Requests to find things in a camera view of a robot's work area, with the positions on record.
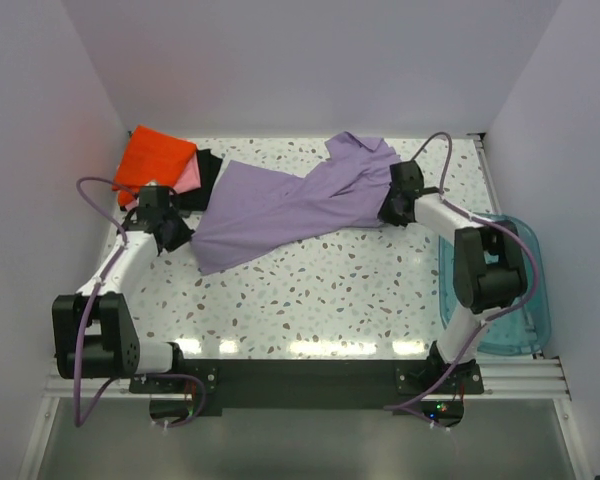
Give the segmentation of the lilac polo shirt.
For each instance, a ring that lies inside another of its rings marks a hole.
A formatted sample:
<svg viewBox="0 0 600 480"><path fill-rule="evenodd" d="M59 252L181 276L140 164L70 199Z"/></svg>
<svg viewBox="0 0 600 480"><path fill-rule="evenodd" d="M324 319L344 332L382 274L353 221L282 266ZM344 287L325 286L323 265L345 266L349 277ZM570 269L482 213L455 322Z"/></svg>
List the lilac polo shirt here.
<svg viewBox="0 0 600 480"><path fill-rule="evenodd" d="M400 156L381 138L349 132L325 146L328 160L303 177L238 161L228 164L191 239L202 274L343 228L380 226L390 167Z"/></svg>

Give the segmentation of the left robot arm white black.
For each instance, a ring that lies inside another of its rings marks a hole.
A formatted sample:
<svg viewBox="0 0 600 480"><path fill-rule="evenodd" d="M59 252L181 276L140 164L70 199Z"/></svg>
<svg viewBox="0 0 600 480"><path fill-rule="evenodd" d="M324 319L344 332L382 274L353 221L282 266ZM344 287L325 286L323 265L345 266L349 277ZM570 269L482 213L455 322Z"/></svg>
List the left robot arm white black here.
<svg viewBox="0 0 600 480"><path fill-rule="evenodd" d="M187 380L182 352L173 342L142 341L128 300L154 260L187 244L193 234L176 209L172 191L145 186L135 209L121 223L112 250L95 274L74 294L52 304L55 358L59 375L72 379L131 378L152 374L165 392Z"/></svg>

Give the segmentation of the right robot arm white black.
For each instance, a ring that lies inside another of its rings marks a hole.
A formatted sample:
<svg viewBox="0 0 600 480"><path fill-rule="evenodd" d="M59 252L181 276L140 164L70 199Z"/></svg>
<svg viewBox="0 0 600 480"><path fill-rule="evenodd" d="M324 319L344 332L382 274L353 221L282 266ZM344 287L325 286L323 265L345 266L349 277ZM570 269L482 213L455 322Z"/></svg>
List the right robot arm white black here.
<svg viewBox="0 0 600 480"><path fill-rule="evenodd" d="M458 365L475 359L490 323L526 294L524 249L514 224L479 217L446 200L439 188L425 186L415 161L395 163L389 171L389 191L378 218L394 226L425 226L453 247L456 307L431 345L425 369L428 386L446 393L461 380Z"/></svg>

